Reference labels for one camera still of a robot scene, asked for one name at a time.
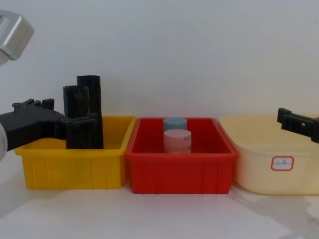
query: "pink lid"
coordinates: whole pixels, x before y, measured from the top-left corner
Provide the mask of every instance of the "pink lid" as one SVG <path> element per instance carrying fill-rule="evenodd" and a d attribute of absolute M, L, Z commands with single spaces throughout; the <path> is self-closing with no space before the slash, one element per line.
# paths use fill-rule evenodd
<path fill-rule="evenodd" d="M 191 132 L 186 129 L 169 129 L 164 132 L 164 145 L 169 147 L 191 146 Z"/>

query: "label sticker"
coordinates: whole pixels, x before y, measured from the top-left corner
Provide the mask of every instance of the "label sticker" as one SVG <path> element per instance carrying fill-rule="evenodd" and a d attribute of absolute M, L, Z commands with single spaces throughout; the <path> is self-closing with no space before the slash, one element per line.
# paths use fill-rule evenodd
<path fill-rule="evenodd" d="M 291 156 L 275 156 L 271 162 L 274 171 L 290 171 L 294 167 L 294 158 Z"/>

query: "plastic bin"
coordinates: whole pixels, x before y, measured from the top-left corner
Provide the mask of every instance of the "plastic bin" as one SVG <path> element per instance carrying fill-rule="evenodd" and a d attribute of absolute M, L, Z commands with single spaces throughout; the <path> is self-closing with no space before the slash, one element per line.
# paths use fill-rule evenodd
<path fill-rule="evenodd" d="M 262 194 L 319 194 L 319 144 L 282 130 L 277 115 L 225 116 L 220 123 L 239 151 L 239 185 Z"/>
<path fill-rule="evenodd" d="M 125 181 L 124 154 L 136 118 L 103 117 L 104 149 L 65 149 L 41 139 L 15 150 L 29 189 L 115 189 Z"/>
<path fill-rule="evenodd" d="M 219 123 L 210 118 L 187 119 L 191 154 L 163 150 L 163 118 L 137 119 L 128 149 L 133 193 L 227 194 L 235 147 Z"/>

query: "white table surface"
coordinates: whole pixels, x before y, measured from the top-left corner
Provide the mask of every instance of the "white table surface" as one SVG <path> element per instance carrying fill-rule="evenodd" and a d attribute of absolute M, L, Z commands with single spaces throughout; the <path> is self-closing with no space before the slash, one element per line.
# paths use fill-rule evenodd
<path fill-rule="evenodd" d="M 319 197 L 29 191 L 21 159 L 0 162 L 0 239 L 318 239 Z"/>

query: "black cylinder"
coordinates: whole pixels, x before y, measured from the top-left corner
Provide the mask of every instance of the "black cylinder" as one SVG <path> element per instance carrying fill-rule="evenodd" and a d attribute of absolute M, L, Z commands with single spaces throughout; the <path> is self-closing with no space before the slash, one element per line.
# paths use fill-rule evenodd
<path fill-rule="evenodd" d="M 103 120 L 101 110 L 101 78 L 100 76 L 77 76 L 77 85 L 89 89 L 90 113 L 97 114 L 97 131 L 93 136 L 93 148 L 103 149 Z"/>
<path fill-rule="evenodd" d="M 80 86 L 63 87 L 64 114 L 69 118 L 85 117 L 89 113 L 89 88 Z"/>

